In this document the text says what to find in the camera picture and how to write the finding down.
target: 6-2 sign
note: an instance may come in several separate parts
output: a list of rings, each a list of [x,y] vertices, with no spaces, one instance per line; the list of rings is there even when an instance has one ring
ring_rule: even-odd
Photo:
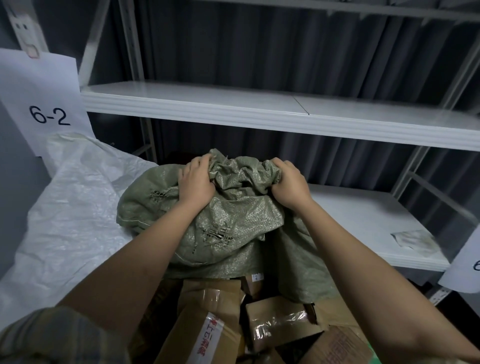
[[[30,115],[35,119],[36,122],[39,122],[40,124],[45,124],[47,123],[47,119],[55,119],[53,116],[45,116],[41,113],[42,110],[38,106],[30,106],[28,108],[30,110]],[[67,117],[67,114],[63,109],[60,108],[54,108],[53,113],[56,116],[57,113],[60,115],[60,118],[58,119],[59,125],[71,125],[66,122],[62,122]]]

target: white metal shelf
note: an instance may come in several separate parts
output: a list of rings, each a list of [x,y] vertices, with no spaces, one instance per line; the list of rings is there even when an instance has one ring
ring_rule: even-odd
[[[82,89],[87,111],[480,151],[480,121],[404,105],[127,81]]]
[[[391,194],[317,184],[310,185],[310,192],[340,225],[389,264],[433,271],[450,266],[441,252],[424,257],[398,245],[392,233],[428,230]]]

